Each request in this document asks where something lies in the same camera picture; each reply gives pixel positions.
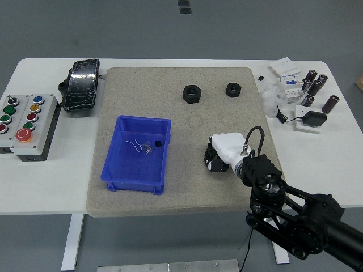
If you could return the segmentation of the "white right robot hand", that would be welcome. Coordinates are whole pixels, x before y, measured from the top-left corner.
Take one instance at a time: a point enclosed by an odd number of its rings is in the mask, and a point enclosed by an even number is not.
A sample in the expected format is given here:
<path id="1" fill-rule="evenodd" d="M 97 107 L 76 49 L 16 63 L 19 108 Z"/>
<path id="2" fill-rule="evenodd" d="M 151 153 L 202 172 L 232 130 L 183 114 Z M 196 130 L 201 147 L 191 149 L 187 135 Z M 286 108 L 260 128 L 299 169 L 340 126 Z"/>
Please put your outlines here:
<path id="1" fill-rule="evenodd" d="M 204 162 L 211 172 L 226 172 L 231 167 L 240 176 L 243 159 L 250 151 L 241 133 L 213 134 L 208 140 Z"/>

